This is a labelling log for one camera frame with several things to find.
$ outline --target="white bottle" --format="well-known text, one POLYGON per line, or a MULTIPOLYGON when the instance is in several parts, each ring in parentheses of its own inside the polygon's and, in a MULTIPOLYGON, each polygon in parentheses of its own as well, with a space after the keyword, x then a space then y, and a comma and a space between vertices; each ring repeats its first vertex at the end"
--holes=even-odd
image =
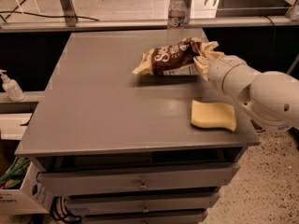
POLYGON ((187 8, 183 0, 172 0, 168 9, 167 43, 176 45, 183 39, 187 8))
POLYGON ((9 78, 7 75, 3 74, 5 70, 0 70, 1 78, 3 80, 3 90, 7 93, 8 97, 12 101, 21 101, 25 95, 21 90, 21 87, 16 80, 9 78))

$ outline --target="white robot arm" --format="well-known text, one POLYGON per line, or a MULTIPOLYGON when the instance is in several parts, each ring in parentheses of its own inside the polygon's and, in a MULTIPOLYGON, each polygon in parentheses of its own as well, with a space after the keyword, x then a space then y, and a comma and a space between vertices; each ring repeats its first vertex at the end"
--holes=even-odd
POLYGON ((259 126, 271 132, 299 128, 299 81, 280 72, 261 73, 236 56, 211 63, 207 79, 230 95, 259 126))

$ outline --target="cabinet drawer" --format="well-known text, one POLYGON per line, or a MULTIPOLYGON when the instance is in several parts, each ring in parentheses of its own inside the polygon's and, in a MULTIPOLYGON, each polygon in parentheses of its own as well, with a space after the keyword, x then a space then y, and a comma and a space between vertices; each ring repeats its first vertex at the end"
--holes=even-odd
POLYGON ((154 214, 114 215, 83 218, 84 224, 198 224, 207 216, 206 211, 192 210, 154 214))
POLYGON ((239 165, 201 164, 124 170, 42 173, 37 180, 54 196, 190 189, 227 185, 239 165))
POLYGON ((107 195, 103 198, 67 199, 66 207, 78 216, 151 213, 170 210, 207 209, 220 198, 219 193, 198 193, 184 190, 181 193, 157 194, 138 192, 132 196, 107 195))

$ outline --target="table top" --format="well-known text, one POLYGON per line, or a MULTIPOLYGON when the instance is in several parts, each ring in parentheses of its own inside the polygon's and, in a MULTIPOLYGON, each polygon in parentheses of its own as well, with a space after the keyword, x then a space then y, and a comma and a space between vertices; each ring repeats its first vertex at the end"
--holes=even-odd
MULTIPOLYGON (((206 41, 202 29, 185 37, 206 41)), ((233 100, 197 76, 136 76, 142 53, 164 46, 166 30, 73 33, 16 155, 47 157, 259 144, 249 118, 237 128, 191 125, 192 99, 233 100)))

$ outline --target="water bottle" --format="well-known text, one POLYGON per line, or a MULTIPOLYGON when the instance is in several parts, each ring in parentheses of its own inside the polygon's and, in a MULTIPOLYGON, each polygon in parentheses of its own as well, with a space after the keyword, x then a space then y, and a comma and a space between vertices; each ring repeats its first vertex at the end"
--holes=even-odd
POLYGON ((187 8, 183 0, 172 0, 168 9, 167 42, 175 45, 183 39, 187 8))

